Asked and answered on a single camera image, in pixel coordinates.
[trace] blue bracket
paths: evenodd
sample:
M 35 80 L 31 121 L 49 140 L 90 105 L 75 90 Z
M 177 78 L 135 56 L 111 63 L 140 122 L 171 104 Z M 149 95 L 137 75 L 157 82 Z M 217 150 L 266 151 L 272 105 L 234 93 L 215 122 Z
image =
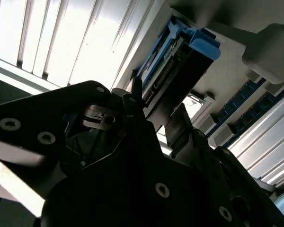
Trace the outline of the blue bracket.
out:
M 229 139 L 223 146 L 229 147 L 244 132 L 246 132 L 255 122 L 257 122 L 264 114 L 266 114 L 275 104 L 284 98 L 284 90 L 274 97 L 266 92 L 262 98 L 253 104 L 233 125 L 232 129 L 235 135 Z
M 215 131 L 218 130 L 226 120 L 237 111 L 237 109 L 250 97 L 253 93 L 265 82 L 261 79 L 258 83 L 249 80 L 225 105 L 224 107 L 213 116 L 214 121 L 217 123 L 208 133 L 210 137 Z
M 150 62 L 155 49 L 162 42 L 163 33 L 166 32 L 166 29 L 169 30 L 169 35 L 167 36 L 159 52 L 156 54 L 155 58 L 151 62 L 151 65 L 148 67 L 147 72 L 145 72 L 144 71 L 145 66 Z M 196 29 L 194 27 L 188 27 L 187 25 L 182 23 L 179 19 L 172 18 L 167 24 L 165 30 L 163 30 L 162 34 L 157 39 L 151 53 L 149 54 L 149 56 L 147 57 L 147 59 L 140 67 L 137 73 L 137 77 L 142 79 L 142 86 L 145 86 L 148 79 L 154 73 L 160 60 L 164 58 L 166 52 L 173 44 L 173 42 L 179 38 L 179 34 L 181 32 L 191 38 L 187 44 L 192 49 L 202 53 L 203 55 L 212 59 L 213 61 L 217 60 L 218 57 L 221 55 L 221 51 L 219 49 L 220 43 L 215 40 L 216 36 L 214 34 L 210 33 L 209 31 L 203 28 Z

